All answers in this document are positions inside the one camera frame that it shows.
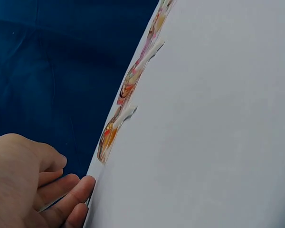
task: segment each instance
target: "dark blue cloth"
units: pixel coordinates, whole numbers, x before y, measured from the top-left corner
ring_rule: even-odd
[[[0,135],[48,143],[86,174],[157,0],[0,0]]]

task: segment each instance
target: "white surface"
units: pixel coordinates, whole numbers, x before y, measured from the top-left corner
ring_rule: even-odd
[[[285,0],[179,0],[161,37],[88,227],[285,228]]]

